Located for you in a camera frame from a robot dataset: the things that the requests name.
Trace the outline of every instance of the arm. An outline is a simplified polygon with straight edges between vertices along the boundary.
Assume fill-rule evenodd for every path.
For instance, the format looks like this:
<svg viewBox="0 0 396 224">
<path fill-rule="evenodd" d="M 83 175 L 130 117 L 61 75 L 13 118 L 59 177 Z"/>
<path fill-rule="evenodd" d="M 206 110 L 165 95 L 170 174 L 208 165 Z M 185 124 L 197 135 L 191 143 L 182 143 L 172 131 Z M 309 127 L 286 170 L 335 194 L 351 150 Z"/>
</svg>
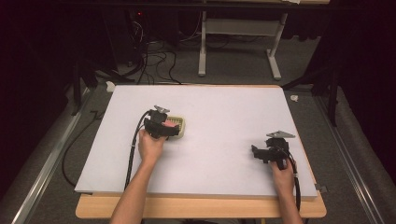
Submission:
<svg viewBox="0 0 396 224">
<path fill-rule="evenodd" d="M 142 162 L 126 190 L 122 193 L 110 223 L 138 224 L 142 220 L 149 178 L 163 152 L 165 137 L 152 138 L 145 130 L 139 132 L 139 153 Z"/>
<path fill-rule="evenodd" d="M 286 170 L 281 171 L 277 168 L 276 162 L 271 162 L 276 192 L 279 197 L 280 215 L 285 224 L 303 224 L 293 196 L 293 169 L 289 160 L 287 163 Z"/>
</svg>

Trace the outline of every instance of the metal rail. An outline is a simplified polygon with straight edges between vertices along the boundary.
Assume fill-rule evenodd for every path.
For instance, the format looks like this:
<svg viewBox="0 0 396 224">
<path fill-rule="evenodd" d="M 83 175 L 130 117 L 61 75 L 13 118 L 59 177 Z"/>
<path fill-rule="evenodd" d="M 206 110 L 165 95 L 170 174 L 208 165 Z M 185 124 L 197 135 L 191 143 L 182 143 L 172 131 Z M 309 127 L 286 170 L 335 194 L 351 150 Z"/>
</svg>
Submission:
<svg viewBox="0 0 396 224">
<path fill-rule="evenodd" d="M 64 145 L 66 144 L 67 139 L 69 138 L 70 134 L 73 132 L 74 128 L 76 127 L 77 122 L 81 117 L 81 111 L 84 109 L 85 105 L 87 104 L 91 96 L 91 93 L 92 92 L 89 91 L 88 88 L 85 89 L 83 93 L 84 101 L 81 106 L 81 109 L 71 119 L 70 124 L 67 126 L 66 130 L 64 131 L 64 135 L 61 137 L 61 139 L 55 145 L 54 149 L 49 154 L 46 163 L 44 164 L 43 168 L 38 174 L 37 179 L 35 180 L 35 183 L 31 187 L 25 200 L 23 201 L 20 210 L 18 211 L 17 215 L 14 217 L 14 220 L 12 221 L 13 224 L 20 224 L 20 223 L 23 224 L 29 222 L 29 219 L 32 216 L 33 212 L 35 211 L 35 208 L 38 205 L 38 202 L 40 201 L 42 195 L 44 194 L 44 191 L 46 190 L 47 185 L 49 184 L 59 161 L 62 159 L 62 155 L 64 154 L 64 150 L 65 150 Z"/>
<path fill-rule="evenodd" d="M 359 173 L 358 168 L 355 165 L 355 162 L 352 160 L 352 157 L 349 155 L 348 149 L 344 144 L 344 141 L 338 132 L 337 128 L 332 126 L 332 123 L 327 118 L 327 107 L 323 101 L 323 99 L 318 96 L 314 97 L 315 102 L 325 118 L 327 125 L 329 126 L 330 131 L 332 132 L 332 136 L 337 144 L 338 153 L 341 157 L 341 162 L 343 163 L 346 173 L 352 183 L 353 188 L 358 195 L 359 200 L 361 201 L 361 205 L 366 213 L 366 216 L 369 218 L 370 223 L 377 224 L 383 223 L 385 224 L 381 214 L 378 211 L 375 202 L 373 201 L 373 197 L 370 193 L 370 190 L 367 188 L 363 179 L 361 178 L 361 174 Z"/>
</svg>

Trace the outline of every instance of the black cable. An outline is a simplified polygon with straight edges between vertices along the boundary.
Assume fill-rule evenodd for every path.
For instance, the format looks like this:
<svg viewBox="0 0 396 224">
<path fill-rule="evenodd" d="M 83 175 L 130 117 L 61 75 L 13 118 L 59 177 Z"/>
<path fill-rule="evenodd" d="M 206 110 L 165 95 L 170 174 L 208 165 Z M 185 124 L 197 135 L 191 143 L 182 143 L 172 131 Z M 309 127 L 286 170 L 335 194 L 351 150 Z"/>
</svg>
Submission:
<svg viewBox="0 0 396 224">
<path fill-rule="evenodd" d="M 71 148 L 71 146 L 73 146 L 73 145 L 75 144 L 75 142 L 79 139 L 79 137 L 80 137 L 80 136 L 81 136 L 81 135 L 82 135 L 82 134 L 83 134 L 83 133 L 84 133 L 95 121 L 102 119 L 102 116 L 105 114 L 105 111 L 102 112 L 100 115 L 98 115 L 98 111 L 96 111 L 96 110 L 91 111 L 91 113 L 94 113 L 94 114 L 95 114 L 95 115 L 93 116 L 92 121 L 91 121 L 89 124 L 87 124 L 87 126 L 85 126 L 85 127 L 81 130 L 81 132 L 79 132 L 78 135 L 76 135 L 76 137 L 70 142 L 69 146 L 67 146 L 66 150 L 64 151 L 64 155 L 63 155 L 63 158 L 62 158 L 62 174 L 64 175 L 64 179 L 67 181 L 67 183 L 69 183 L 69 184 L 70 184 L 71 186 L 73 186 L 73 187 L 75 187 L 76 184 L 73 183 L 73 181 L 71 181 L 71 180 L 69 179 L 69 177 L 67 176 L 66 170 L 65 170 L 65 168 L 64 168 L 64 162 L 65 162 L 65 159 L 66 159 L 67 152 L 69 151 L 69 149 Z"/>
<path fill-rule="evenodd" d="M 129 154 L 129 161 L 128 161 L 128 171 L 126 173 L 126 180 L 125 180 L 125 187 L 128 187 L 130 179 L 131 179 L 131 172 L 132 172 L 132 164 L 134 162 L 134 149 L 135 149 L 135 144 L 136 144 L 136 137 L 137 133 L 139 132 L 141 126 L 140 124 L 143 121 L 143 118 L 149 113 L 150 111 L 146 111 L 146 113 L 143 114 L 142 118 L 140 118 L 139 122 L 137 123 L 136 130 L 134 131 L 134 139 L 132 140 L 132 145 L 131 145 L 131 152 Z"/>
<path fill-rule="evenodd" d="M 297 207 L 297 210 L 300 211 L 301 190 L 300 190 L 300 182 L 298 180 L 297 166 L 295 164 L 295 160 L 289 151 L 286 152 L 282 147 L 277 147 L 277 148 L 281 152 L 283 152 L 285 155 L 287 155 L 287 157 L 291 163 L 291 168 L 293 169 L 293 175 L 294 175 L 294 186 L 296 187 L 296 207 Z"/>
<path fill-rule="evenodd" d="M 291 167 L 293 168 L 293 174 L 294 174 L 294 185 L 296 187 L 296 206 L 297 210 L 300 211 L 300 206 L 301 206 L 301 191 L 300 191 L 300 182 L 298 180 L 297 176 L 297 167 L 296 164 L 294 163 L 294 159 L 292 157 L 289 157 Z"/>
</svg>

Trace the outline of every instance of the forearm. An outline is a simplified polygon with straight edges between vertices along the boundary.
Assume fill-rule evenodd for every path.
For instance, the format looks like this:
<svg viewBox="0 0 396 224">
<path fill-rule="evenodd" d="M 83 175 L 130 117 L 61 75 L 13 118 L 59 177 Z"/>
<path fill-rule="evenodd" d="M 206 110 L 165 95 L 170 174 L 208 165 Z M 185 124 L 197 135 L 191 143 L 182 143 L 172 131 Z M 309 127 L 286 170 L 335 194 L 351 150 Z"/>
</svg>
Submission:
<svg viewBox="0 0 396 224">
<path fill-rule="evenodd" d="M 155 162 L 142 162 L 118 202 L 110 223 L 140 223 L 146 202 L 146 191 Z"/>
<path fill-rule="evenodd" d="M 293 195 L 279 195 L 280 213 L 284 224 L 302 224 Z"/>
</svg>

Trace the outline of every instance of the desk leg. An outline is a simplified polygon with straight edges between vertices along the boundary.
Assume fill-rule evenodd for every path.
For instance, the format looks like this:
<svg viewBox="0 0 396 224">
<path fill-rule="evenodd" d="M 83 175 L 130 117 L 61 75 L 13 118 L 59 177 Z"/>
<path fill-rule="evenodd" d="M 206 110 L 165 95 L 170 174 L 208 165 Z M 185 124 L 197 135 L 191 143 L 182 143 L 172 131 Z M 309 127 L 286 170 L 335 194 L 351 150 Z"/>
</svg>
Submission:
<svg viewBox="0 0 396 224">
<path fill-rule="evenodd" d="M 277 46 L 279 45 L 279 41 L 280 41 L 280 37 L 282 36 L 283 29 L 285 28 L 285 23 L 286 23 L 287 17 L 288 17 L 288 13 L 282 14 L 282 17 L 279 21 L 279 25 L 277 26 L 277 29 L 276 29 L 274 45 L 271 49 L 267 50 L 268 62 L 270 63 L 273 77 L 275 80 L 281 79 L 279 68 L 277 67 L 277 63 L 276 63 L 276 59 L 275 59 L 275 53 L 276 53 Z"/>
<path fill-rule="evenodd" d="M 198 76 L 206 75 L 206 12 L 202 12 L 201 50 L 199 52 Z"/>
</svg>

